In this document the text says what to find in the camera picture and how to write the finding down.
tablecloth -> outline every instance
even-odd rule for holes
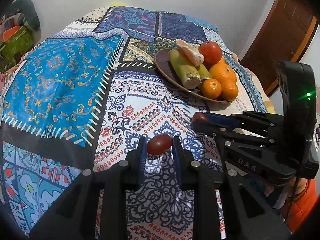
[[[153,61],[160,49],[175,47],[177,38],[195,47],[213,40],[231,53],[213,25],[181,14],[115,6],[92,11],[22,58],[0,96],[0,163],[8,212],[25,234],[81,170],[108,169],[137,147],[140,136],[179,136],[196,160],[221,171],[214,139],[192,130],[193,114],[272,108],[258,79],[228,55],[223,57],[239,87],[230,105],[177,89]],[[140,190],[126,194],[129,239],[191,239],[193,194],[179,189],[171,150],[148,156]]]

brown wooden door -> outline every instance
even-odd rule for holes
[[[257,75],[266,94],[277,84],[273,64],[279,59],[296,61],[315,24],[312,10],[303,0],[275,0],[264,25],[241,61],[244,67]]]

metal screw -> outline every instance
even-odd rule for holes
[[[121,166],[121,167],[125,167],[125,166],[127,166],[129,163],[128,163],[128,161],[126,161],[126,160],[122,160],[122,161],[119,161],[119,166]]]
[[[192,167],[199,167],[201,163],[199,161],[192,161],[190,164]]]
[[[236,170],[230,169],[228,170],[228,174],[232,177],[237,176],[238,172]]]
[[[91,170],[85,169],[84,171],[82,171],[82,175],[89,176],[91,174],[91,172],[92,172]]]

tomato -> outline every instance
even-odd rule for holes
[[[159,155],[167,150],[169,150],[172,146],[172,139],[168,134],[160,134],[153,137],[147,143],[147,152],[151,155]]]
[[[212,66],[222,58],[222,50],[214,41],[205,41],[199,47],[199,52],[204,56],[204,64]]]
[[[197,119],[200,119],[200,120],[203,120],[206,122],[210,122],[209,117],[205,113],[202,113],[202,112],[195,112],[194,113],[194,115],[192,117],[192,122],[194,122]]]

orange jacket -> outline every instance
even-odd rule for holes
[[[306,188],[294,198],[290,214],[287,219],[287,225],[291,232],[294,232],[308,216],[312,207],[317,201],[316,184],[314,179],[308,179]],[[287,198],[281,208],[282,216],[285,217],[288,212],[290,198]]]

